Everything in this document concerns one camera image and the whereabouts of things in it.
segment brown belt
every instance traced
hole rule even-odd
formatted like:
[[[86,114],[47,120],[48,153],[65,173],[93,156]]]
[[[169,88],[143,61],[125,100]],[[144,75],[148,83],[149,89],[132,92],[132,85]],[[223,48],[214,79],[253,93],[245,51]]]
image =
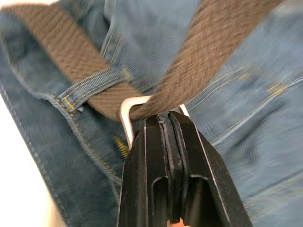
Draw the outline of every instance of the brown belt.
[[[131,118],[159,114],[194,98],[259,20],[281,2],[202,0],[162,83],[146,104],[131,112]],[[84,31],[59,7],[26,4],[4,7],[2,11],[23,20],[72,83],[109,68]],[[119,121],[121,103],[140,95],[123,82],[94,95],[88,103],[106,117]]]

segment d-ring buckle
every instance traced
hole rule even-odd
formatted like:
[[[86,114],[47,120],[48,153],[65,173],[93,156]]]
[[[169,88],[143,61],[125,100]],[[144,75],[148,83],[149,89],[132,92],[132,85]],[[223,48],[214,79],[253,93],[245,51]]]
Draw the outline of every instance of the d-ring buckle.
[[[142,105],[142,104],[146,103],[150,98],[151,98],[151,96],[139,96],[139,97],[127,98],[121,104],[120,120],[121,120],[123,129],[124,129],[124,132],[126,134],[126,139],[127,139],[129,149],[132,148],[133,141],[134,141],[134,131],[133,131],[132,122],[129,117],[129,112],[133,106]],[[182,113],[189,117],[189,114],[188,114],[188,111],[187,111],[185,105],[181,104],[179,107],[180,107]]]

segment belt strap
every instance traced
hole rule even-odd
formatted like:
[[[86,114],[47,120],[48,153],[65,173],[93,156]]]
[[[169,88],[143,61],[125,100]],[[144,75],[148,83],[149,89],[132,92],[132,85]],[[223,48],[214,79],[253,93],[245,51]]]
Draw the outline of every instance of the belt strap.
[[[259,20],[281,2],[202,0],[162,83],[146,104],[131,112],[131,118],[159,114],[194,98]],[[72,83],[108,69],[84,31],[59,7],[26,4],[4,7],[2,11],[24,21]],[[120,83],[91,97],[88,103],[106,117],[119,121],[121,103],[140,95],[128,83]]]

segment blue denim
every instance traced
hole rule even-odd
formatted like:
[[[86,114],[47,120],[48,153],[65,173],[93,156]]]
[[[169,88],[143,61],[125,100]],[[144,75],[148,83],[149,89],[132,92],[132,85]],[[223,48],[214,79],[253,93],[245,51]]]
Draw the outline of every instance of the blue denim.
[[[149,94],[184,38],[198,0],[62,0],[110,64],[75,85],[21,21],[0,14],[0,91],[69,226],[116,225],[121,124],[94,94],[127,81]],[[187,104],[225,160],[256,227],[303,222],[303,3],[287,0]]]

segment metal buckle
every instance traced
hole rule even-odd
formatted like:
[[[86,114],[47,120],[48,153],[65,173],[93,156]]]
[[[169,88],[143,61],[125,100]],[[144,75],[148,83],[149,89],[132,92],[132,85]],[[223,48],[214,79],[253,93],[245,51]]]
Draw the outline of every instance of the metal buckle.
[[[124,132],[126,134],[126,139],[127,139],[129,149],[132,148],[133,141],[134,141],[134,131],[133,131],[132,122],[129,117],[129,112],[132,107],[134,107],[135,105],[142,105],[142,104],[146,103],[150,98],[151,98],[151,96],[139,96],[139,97],[127,98],[121,104],[120,120],[121,120],[123,129],[124,129]],[[181,104],[179,106],[179,108],[184,115],[189,117],[188,111],[184,104]]]

